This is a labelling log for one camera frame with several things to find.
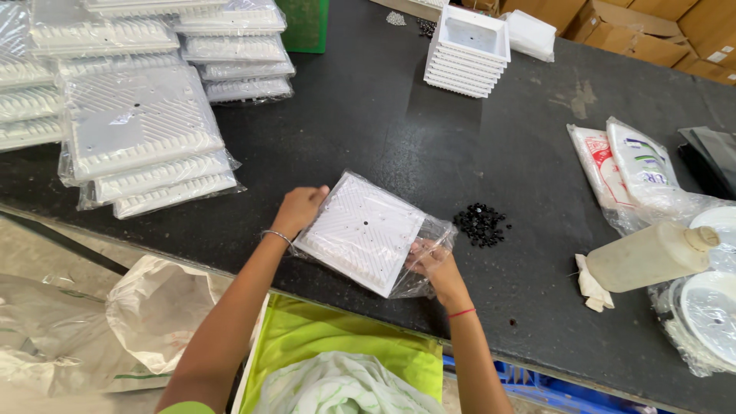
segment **yellow-green cloth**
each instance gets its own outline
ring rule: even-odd
[[[211,408],[197,401],[177,402],[158,414],[215,414]]]
[[[272,295],[253,356],[241,414],[258,403],[272,372],[324,351],[373,355],[394,375],[442,402],[442,347],[363,317]]]

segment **white cloth rag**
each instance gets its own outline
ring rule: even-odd
[[[588,306],[596,312],[602,312],[604,306],[608,309],[613,309],[614,306],[613,299],[611,299],[611,292],[605,290],[590,274],[588,266],[585,263],[585,256],[576,254],[575,261],[578,262],[578,269],[580,270],[580,276],[578,277],[580,293],[588,298],[588,300],[585,301],[585,306]]]
[[[266,377],[253,414],[444,414],[370,355],[322,352]]]

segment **cardboard box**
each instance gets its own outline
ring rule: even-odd
[[[724,68],[705,60],[697,60],[689,67],[682,70],[687,74],[702,76],[706,79],[714,80],[724,85],[736,85],[736,71]]]
[[[677,23],[599,0],[580,10],[565,38],[668,68],[687,54]]]
[[[736,1],[700,0],[678,23],[703,59],[736,69]]]
[[[498,18],[500,14],[500,0],[462,0],[467,9],[478,11],[480,14]]]
[[[678,21],[697,2],[698,0],[634,0],[629,9],[669,21]]]
[[[506,0],[501,14],[521,10],[546,24],[557,28],[555,35],[562,36],[586,0]]]
[[[631,2],[634,0],[601,0],[601,1],[605,1],[608,4],[613,4],[614,6],[627,8],[631,4]]]
[[[683,41],[679,44],[687,48],[687,54],[683,56],[682,59],[679,60],[679,62],[675,63],[675,66],[672,66],[672,69],[684,72],[685,69],[690,67],[690,65],[700,60],[700,56],[698,56],[698,52],[695,51],[693,45],[691,45],[690,42]]]

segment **white plastic tray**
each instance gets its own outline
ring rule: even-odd
[[[432,60],[429,63],[430,66],[439,64],[439,65],[447,66],[453,69],[465,71],[470,74],[474,74],[476,76],[483,77],[483,78],[490,77],[490,78],[498,79],[503,74],[503,68],[489,69],[489,68],[481,67],[482,69],[478,69],[475,66],[470,66],[470,65],[467,65],[466,63],[458,62],[457,60],[454,60],[454,59],[443,58],[438,55],[441,55],[441,53],[438,53],[432,57]]]
[[[151,167],[98,178],[94,181],[95,201],[106,203],[117,198],[132,197],[180,181],[230,171],[224,150],[193,155],[183,160],[167,161]]]
[[[115,200],[113,213],[115,217],[124,219],[132,215],[184,203],[203,195],[229,189],[237,184],[233,172],[194,178],[170,187]]]
[[[26,53],[28,8],[21,1],[0,1],[0,89],[53,85],[45,63]]]
[[[0,124],[0,152],[32,145],[59,142],[61,125],[54,117]]]
[[[279,36],[186,38],[182,57],[195,63],[232,60],[286,62]]]
[[[450,2],[450,0],[411,0],[414,3],[424,4],[437,10],[442,8]]]
[[[199,74],[204,80],[254,79],[258,77],[286,76],[296,73],[291,61],[286,62],[222,62],[209,63]]]
[[[230,0],[208,10],[182,13],[174,30],[190,36],[274,35],[286,29],[273,0]]]
[[[442,82],[442,83],[446,83],[448,85],[454,85],[454,86],[456,86],[458,88],[462,88],[462,89],[467,90],[467,91],[474,91],[477,94],[489,93],[491,91],[491,89],[493,89],[493,87],[491,87],[491,88],[482,88],[482,87],[479,87],[479,86],[476,86],[476,85],[472,85],[472,84],[466,82],[465,80],[458,80],[458,77],[447,77],[447,76],[443,76],[443,75],[440,75],[440,74],[432,74],[432,73],[425,74],[424,77],[426,77],[428,79],[432,79],[435,82]]]
[[[435,30],[438,47],[479,59],[511,62],[509,26],[503,20],[445,5]]]
[[[471,62],[480,64],[487,68],[505,69],[508,66],[507,62],[499,62],[497,60],[486,59],[485,57],[480,57],[478,55],[472,55],[470,53],[463,52],[460,49],[452,49],[452,48],[445,47],[442,45],[437,45],[436,53],[442,53],[445,55],[450,55],[453,57],[459,57],[465,60],[470,60]]]
[[[429,68],[429,73],[451,77],[460,82],[466,82],[471,85],[478,86],[479,88],[493,88],[493,85],[498,82],[498,78],[479,77],[466,71],[460,71],[458,69],[439,64],[432,64]]]
[[[75,181],[224,146],[197,70],[190,66],[74,78],[66,82],[64,97]]]
[[[63,104],[53,86],[31,86],[0,93],[0,122],[43,118],[61,113]]]
[[[293,93],[286,77],[255,80],[222,80],[205,86],[210,102],[278,97]]]
[[[136,17],[148,15],[171,15],[193,13],[198,10],[221,7],[223,0],[176,0],[176,1],[106,1],[87,0],[87,10],[99,12],[105,17]]]
[[[488,97],[488,93],[480,94],[478,92],[474,92],[474,91],[471,91],[465,88],[459,88],[455,85],[450,85],[449,83],[444,83],[444,82],[430,79],[426,77],[426,75],[425,75],[424,81],[427,82],[429,85],[436,86],[437,88],[442,88],[448,91],[457,92],[458,94],[468,95],[469,97],[473,97],[473,98],[487,98]]]
[[[425,217],[418,208],[345,172],[294,246],[387,298]]]
[[[88,12],[82,0],[34,0],[30,52],[74,58],[170,52],[176,33],[159,18],[106,19]]]
[[[165,68],[176,65],[185,66],[186,64],[176,53],[84,57],[81,59],[58,60],[58,71],[62,78],[68,79],[92,74]]]

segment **white plastic bag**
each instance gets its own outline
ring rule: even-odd
[[[645,222],[677,221],[687,226],[703,211],[736,205],[681,189],[667,150],[652,138],[613,116],[606,128],[629,198],[636,205],[637,216]]]
[[[105,303],[0,275],[0,379],[47,396],[163,387],[110,330]]]
[[[557,29],[521,10],[504,13],[500,20],[509,24],[511,49],[545,62],[554,62],[554,38]]]
[[[230,282],[144,256],[107,296],[107,322],[123,347],[151,372],[170,372]]]
[[[626,184],[613,159],[606,131],[580,128],[572,124],[567,125],[567,131],[608,223],[621,236],[648,227],[649,224],[640,220],[636,214],[636,206],[629,198]]]

